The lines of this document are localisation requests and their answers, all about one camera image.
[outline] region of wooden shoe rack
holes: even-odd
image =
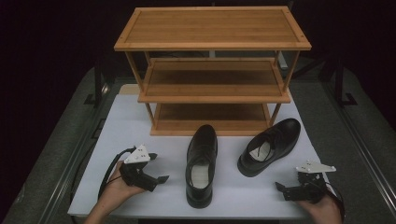
[[[256,135],[289,103],[300,50],[311,45],[287,7],[137,7],[118,39],[152,122],[152,135],[193,135],[203,124],[218,135]],[[274,57],[151,58],[152,51],[265,50]],[[280,75],[279,52],[294,51]],[[143,51],[142,78],[133,58]],[[156,103],[153,113],[150,103]],[[272,113],[267,104],[276,104]]]

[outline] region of shoe insole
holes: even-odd
[[[265,159],[270,159],[272,157],[274,151],[271,150],[271,146],[268,142],[264,142],[260,147],[250,151],[249,154],[256,161],[265,161]]]
[[[191,184],[198,189],[204,189],[209,184],[209,164],[192,166]]]

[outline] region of human hand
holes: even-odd
[[[314,220],[315,224],[342,224],[340,209],[337,203],[327,194],[318,202],[298,201]]]
[[[125,184],[120,177],[121,165],[122,161],[118,161],[105,190],[85,220],[85,224],[102,223],[112,211],[120,207],[126,200],[146,191],[145,189]]]

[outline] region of black dress shoe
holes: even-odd
[[[212,202],[218,139],[212,126],[201,126],[187,151],[186,195],[191,207],[204,208]]]
[[[239,157],[242,175],[253,177],[272,162],[288,155],[297,143],[301,125],[297,119],[284,119],[256,135]]]

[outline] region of white table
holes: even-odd
[[[302,124],[300,138],[293,151],[272,163],[255,177],[241,175],[237,160],[252,136],[221,136],[212,203],[195,209],[186,200],[186,156],[190,136],[150,136],[151,122],[145,105],[137,95],[117,95],[106,124],[92,153],[84,176],[68,213],[87,216],[97,200],[97,193],[107,167],[114,157],[126,148],[145,144],[148,152],[157,153],[144,171],[158,177],[170,175],[168,181],[153,192],[139,194],[124,203],[112,215],[135,218],[227,218],[227,219],[288,219],[305,217],[306,213],[294,202],[286,202],[275,182],[286,187],[298,186],[295,167],[306,160],[319,161],[311,145],[296,105],[283,104],[276,123],[295,118]]]

